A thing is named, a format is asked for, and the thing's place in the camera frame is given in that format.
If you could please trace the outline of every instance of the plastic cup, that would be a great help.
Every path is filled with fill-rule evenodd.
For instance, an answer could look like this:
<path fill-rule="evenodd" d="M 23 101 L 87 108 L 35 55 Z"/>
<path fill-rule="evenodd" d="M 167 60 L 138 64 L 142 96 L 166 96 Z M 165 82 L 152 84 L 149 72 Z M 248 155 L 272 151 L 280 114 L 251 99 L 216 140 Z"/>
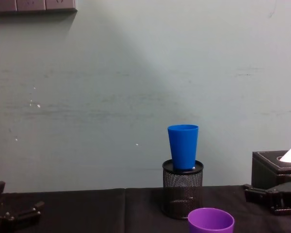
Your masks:
<path fill-rule="evenodd" d="M 233 233 L 235 223 L 232 215 L 214 208 L 193 210 L 188 221 L 190 233 Z"/>
<path fill-rule="evenodd" d="M 174 168 L 192 169 L 196 159 L 198 126 L 172 125 L 168 127 L 168 135 Z"/>

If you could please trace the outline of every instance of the black clamp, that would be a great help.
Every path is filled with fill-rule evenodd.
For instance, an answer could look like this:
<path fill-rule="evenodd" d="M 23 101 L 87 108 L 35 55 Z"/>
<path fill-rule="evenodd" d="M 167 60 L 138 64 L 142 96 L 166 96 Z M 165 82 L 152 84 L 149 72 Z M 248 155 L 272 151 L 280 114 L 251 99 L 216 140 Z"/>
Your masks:
<path fill-rule="evenodd" d="M 291 215 L 291 182 L 266 190 L 249 184 L 243 187 L 246 201 L 264 205 L 275 215 Z"/>
<path fill-rule="evenodd" d="M 3 193 L 5 182 L 0 182 L 0 196 Z M 7 211 L 0 215 L 0 232 L 12 232 L 39 222 L 44 202 L 36 203 L 32 208 L 21 212 Z"/>

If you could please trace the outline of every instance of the cup rim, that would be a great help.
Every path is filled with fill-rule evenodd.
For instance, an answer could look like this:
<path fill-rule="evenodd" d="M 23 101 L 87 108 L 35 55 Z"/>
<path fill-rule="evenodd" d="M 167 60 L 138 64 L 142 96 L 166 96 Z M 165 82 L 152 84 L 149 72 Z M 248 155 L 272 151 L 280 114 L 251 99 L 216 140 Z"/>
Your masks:
<path fill-rule="evenodd" d="M 180 125 L 171 125 L 168 127 L 168 130 L 173 130 L 173 131 L 186 131 L 186 130 L 195 130 L 198 129 L 199 127 L 197 125 L 191 125 L 191 124 L 180 124 Z"/>
<path fill-rule="evenodd" d="M 202 210 L 205 210 L 205 209 L 208 209 L 208 210 L 209 210 L 209 209 L 211 209 L 211 210 L 216 210 L 216 211 L 218 211 L 218 212 L 222 212 L 222 213 L 224 213 L 224 214 L 230 216 L 230 217 L 232 218 L 232 223 L 231 223 L 231 225 L 229 225 L 228 227 L 225 227 L 225 228 L 221 228 L 221 229 L 208 229 L 208 228 L 199 227 L 199 226 L 196 226 L 195 224 L 193 224 L 193 223 L 190 221 L 190 215 L 193 214 L 193 212 L 202 211 Z M 199 228 L 199 229 L 202 229 L 202 230 L 205 230 L 205 231 L 214 231 L 214 232 L 215 232 L 215 231 L 223 231 L 223 230 L 227 230 L 227 229 L 233 227 L 234 224 L 235 224 L 235 219 L 234 219 L 234 217 L 233 217 L 230 213 L 228 213 L 228 212 L 226 212 L 226 211 L 224 211 L 224 210 L 220 210 L 220 209 L 216 209 L 216 208 L 198 208 L 198 209 L 195 209 L 195 210 L 192 210 L 191 212 L 189 212 L 189 215 L 188 215 L 188 222 L 189 222 L 192 226 L 194 226 L 194 227 L 196 227 L 196 228 Z"/>

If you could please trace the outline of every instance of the blue plastic cup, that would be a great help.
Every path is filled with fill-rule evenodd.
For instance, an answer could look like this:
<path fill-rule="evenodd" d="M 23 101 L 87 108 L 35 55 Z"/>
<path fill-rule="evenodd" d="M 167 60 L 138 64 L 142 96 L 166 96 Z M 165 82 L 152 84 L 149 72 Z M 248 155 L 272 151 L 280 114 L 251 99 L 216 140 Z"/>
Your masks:
<path fill-rule="evenodd" d="M 192 169 L 196 159 L 198 126 L 172 125 L 168 127 L 168 135 L 174 168 Z"/>

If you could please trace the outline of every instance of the wall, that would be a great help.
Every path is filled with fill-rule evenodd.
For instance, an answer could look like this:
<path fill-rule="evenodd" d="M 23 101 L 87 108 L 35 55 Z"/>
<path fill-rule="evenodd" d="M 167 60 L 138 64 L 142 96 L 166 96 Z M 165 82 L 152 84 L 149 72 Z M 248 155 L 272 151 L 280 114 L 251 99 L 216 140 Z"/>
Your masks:
<path fill-rule="evenodd" d="M 200 126 L 204 185 L 291 147 L 291 1 L 78 3 L 0 17 L 7 191 L 161 186 L 171 124 Z"/>

